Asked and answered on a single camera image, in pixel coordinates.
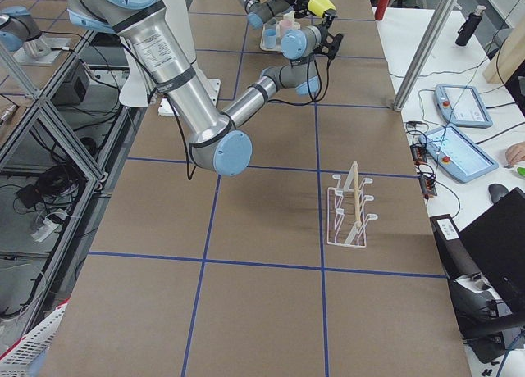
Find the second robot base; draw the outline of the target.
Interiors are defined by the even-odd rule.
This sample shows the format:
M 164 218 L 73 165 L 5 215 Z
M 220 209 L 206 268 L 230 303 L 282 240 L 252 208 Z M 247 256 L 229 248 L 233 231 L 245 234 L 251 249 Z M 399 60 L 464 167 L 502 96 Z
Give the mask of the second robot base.
M 68 38 L 48 37 L 23 6 L 1 10 L 1 43 L 26 66 L 50 66 L 60 51 L 70 48 Z

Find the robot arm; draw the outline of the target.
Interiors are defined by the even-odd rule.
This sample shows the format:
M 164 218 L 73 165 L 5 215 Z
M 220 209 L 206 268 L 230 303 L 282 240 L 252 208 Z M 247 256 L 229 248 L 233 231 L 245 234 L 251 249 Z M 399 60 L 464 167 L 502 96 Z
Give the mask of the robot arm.
M 238 0 L 247 14 L 249 24 L 254 29 L 260 29 L 270 19 L 290 11 L 294 18 L 302 19 L 310 13 L 308 2 L 310 0 Z
M 190 128 L 192 134 L 183 140 L 187 160 L 224 176 L 244 171 L 252 156 L 252 142 L 239 127 L 281 89 L 294 89 L 298 95 L 316 100 L 320 81 L 315 56 L 334 58 L 343 38 L 329 32 L 337 17 L 331 0 L 238 1 L 254 28 L 289 10 L 298 18 L 315 15 L 322 22 L 289 30 L 281 39 L 281 52 L 289 64 L 265 69 L 258 81 L 220 111 L 167 24 L 163 0 L 68 0 L 72 24 L 117 34 L 128 42 L 126 50 L 145 73 L 143 80 L 154 83 Z

